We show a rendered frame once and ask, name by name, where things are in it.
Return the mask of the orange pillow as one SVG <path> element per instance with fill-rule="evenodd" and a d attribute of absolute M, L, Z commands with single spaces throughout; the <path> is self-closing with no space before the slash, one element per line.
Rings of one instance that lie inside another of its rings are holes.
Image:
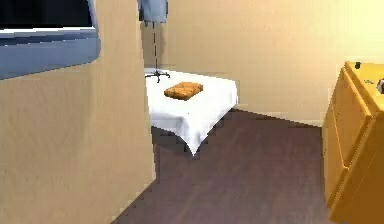
<path fill-rule="evenodd" d="M 203 90 L 203 85 L 194 82 L 180 82 L 164 91 L 166 97 L 187 101 Z"/>

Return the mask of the white bed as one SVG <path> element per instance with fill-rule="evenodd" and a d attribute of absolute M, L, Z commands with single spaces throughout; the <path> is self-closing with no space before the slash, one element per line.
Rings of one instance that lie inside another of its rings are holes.
<path fill-rule="evenodd" d="M 207 138 L 209 131 L 238 103 L 233 80 L 159 69 L 170 77 L 154 75 L 155 68 L 145 68 L 150 124 L 179 136 L 192 155 Z M 191 99 L 166 97 L 164 91 L 180 82 L 201 84 L 203 90 Z"/>

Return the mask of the yellow wooden chest of drawers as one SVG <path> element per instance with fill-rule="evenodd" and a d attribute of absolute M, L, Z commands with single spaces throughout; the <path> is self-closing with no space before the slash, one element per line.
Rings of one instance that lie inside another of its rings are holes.
<path fill-rule="evenodd" d="M 322 126 L 324 196 L 335 224 L 384 224 L 384 64 L 341 68 Z"/>

